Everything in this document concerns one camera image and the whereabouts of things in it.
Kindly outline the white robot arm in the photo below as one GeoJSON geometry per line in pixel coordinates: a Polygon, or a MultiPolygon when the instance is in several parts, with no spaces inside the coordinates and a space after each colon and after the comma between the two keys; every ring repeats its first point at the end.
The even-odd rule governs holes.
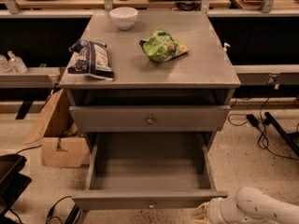
{"type": "Polygon", "coordinates": [[[299,206],[243,187],[235,196],[200,204],[192,212],[192,219],[197,224],[299,224],[299,206]]]}

